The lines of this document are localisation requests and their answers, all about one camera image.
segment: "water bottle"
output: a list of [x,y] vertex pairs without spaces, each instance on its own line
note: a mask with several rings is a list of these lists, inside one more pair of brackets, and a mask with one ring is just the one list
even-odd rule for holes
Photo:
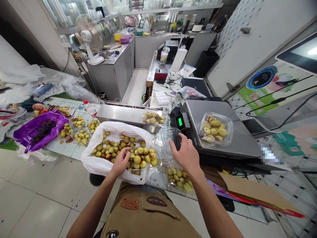
[[96,118],[97,111],[96,111],[95,107],[94,107],[90,102],[88,102],[87,100],[83,100],[83,103],[85,104],[86,111],[87,111],[93,118]]

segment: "white fan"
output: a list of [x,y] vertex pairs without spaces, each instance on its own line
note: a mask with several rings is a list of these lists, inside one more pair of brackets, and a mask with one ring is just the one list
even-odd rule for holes
[[105,59],[102,56],[94,56],[102,48],[101,27],[94,23],[88,15],[80,15],[76,19],[76,27],[79,28],[80,36],[85,43],[85,48],[88,53],[88,64],[97,65]]

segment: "brown apron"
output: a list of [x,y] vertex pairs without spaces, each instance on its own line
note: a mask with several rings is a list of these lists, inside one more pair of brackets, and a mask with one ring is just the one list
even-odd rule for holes
[[100,237],[201,236],[163,190],[122,182]]

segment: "black trash bin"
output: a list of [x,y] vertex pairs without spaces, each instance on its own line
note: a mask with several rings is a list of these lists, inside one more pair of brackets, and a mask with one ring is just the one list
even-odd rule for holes
[[195,66],[194,76],[202,78],[206,76],[208,70],[219,60],[219,55],[215,51],[203,51]]

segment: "purple bowl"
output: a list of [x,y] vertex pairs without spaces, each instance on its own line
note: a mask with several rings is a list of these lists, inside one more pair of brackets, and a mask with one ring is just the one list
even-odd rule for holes
[[126,35],[126,36],[120,36],[119,38],[121,40],[121,43],[129,43],[131,36]]

